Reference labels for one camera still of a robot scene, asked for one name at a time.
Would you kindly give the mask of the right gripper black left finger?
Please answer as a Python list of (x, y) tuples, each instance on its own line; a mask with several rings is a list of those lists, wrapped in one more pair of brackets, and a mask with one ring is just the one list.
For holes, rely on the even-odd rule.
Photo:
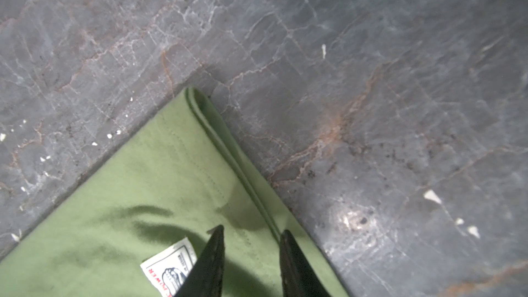
[(222, 295), (225, 268), (224, 227), (219, 225), (210, 231), (211, 236), (176, 293), (180, 296), (219, 297)]

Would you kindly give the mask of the green tank top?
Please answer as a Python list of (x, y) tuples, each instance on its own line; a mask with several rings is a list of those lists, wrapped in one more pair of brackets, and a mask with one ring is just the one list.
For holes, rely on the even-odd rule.
[(282, 296), (280, 257), (347, 291), (312, 238), (189, 87), (161, 109), (2, 262), (2, 296), (174, 296), (224, 229), (222, 296)]

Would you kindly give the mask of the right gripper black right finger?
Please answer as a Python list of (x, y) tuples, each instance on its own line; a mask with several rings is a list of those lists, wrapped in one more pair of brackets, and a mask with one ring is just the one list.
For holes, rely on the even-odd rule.
[(280, 236), (279, 263), (285, 297), (330, 297), (289, 230)]

